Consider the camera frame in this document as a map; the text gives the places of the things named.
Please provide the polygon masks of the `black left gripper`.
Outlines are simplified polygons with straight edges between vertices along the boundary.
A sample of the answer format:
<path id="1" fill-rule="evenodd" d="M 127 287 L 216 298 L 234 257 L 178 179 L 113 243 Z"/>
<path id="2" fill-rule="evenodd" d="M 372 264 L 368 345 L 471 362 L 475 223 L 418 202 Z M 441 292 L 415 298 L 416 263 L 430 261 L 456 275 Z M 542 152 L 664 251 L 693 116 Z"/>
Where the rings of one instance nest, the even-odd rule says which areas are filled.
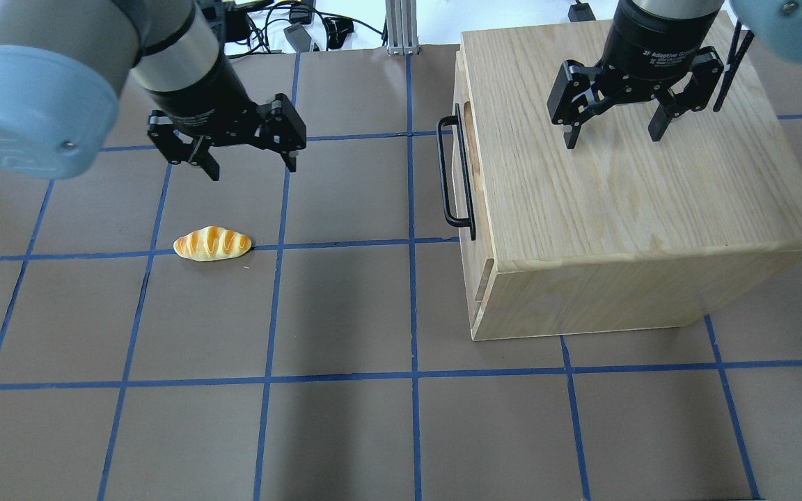
<path id="1" fill-rule="evenodd" d="M 210 146 L 252 145 L 276 152 L 287 171 L 296 173 L 308 130 L 292 99 L 275 94 L 254 104 L 231 63 L 215 63 L 188 88 L 147 92 L 158 106 L 148 117 L 147 137 L 170 164 L 188 163 L 217 182 L 220 165 Z"/>

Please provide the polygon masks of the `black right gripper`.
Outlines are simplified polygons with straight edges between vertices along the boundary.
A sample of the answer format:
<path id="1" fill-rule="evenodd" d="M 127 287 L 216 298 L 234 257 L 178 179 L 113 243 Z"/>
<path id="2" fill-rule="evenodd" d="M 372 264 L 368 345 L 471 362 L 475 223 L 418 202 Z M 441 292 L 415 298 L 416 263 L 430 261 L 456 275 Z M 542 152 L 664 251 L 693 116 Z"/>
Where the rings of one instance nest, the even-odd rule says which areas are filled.
<path id="1" fill-rule="evenodd" d="M 723 63 L 703 42 L 721 10 L 720 1 L 620 1 L 604 53 L 599 59 L 599 94 L 617 96 L 623 104 L 658 102 L 649 135 L 659 142 L 671 122 L 685 112 L 702 111 L 723 75 Z M 563 61 L 555 77 L 547 110 L 563 127 L 567 149 L 576 146 L 590 104 L 597 102 L 593 80 L 597 67 Z M 672 87 L 685 76 L 680 92 Z"/>

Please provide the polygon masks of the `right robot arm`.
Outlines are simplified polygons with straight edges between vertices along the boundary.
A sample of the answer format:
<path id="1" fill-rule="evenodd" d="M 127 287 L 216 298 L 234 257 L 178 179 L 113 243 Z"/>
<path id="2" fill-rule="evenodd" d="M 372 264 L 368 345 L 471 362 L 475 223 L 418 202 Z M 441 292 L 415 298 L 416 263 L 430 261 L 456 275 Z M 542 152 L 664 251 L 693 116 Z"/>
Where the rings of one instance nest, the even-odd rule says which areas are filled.
<path id="1" fill-rule="evenodd" d="M 648 125 L 659 141 L 688 111 L 720 111 L 755 39 L 802 63 L 802 1 L 732 1 L 737 18 L 729 52 L 704 44 L 720 1 L 620 1 L 595 65 L 561 63 L 547 100 L 551 122 L 576 146 L 583 124 L 614 106 L 656 101 Z"/>

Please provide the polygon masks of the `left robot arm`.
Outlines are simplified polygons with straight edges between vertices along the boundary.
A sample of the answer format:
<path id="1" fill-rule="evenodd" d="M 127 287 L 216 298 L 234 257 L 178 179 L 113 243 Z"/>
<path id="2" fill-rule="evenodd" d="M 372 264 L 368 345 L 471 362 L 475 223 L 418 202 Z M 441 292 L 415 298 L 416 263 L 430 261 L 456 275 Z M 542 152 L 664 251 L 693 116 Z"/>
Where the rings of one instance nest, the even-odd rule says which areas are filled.
<path id="1" fill-rule="evenodd" d="M 0 1 L 0 168 L 85 173 L 134 79 L 153 99 L 146 134 L 166 161 L 219 180 L 213 147 L 249 145 L 288 171 L 308 133 L 287 95 L 257 104 L 223 50 L 223 1 Z"/>

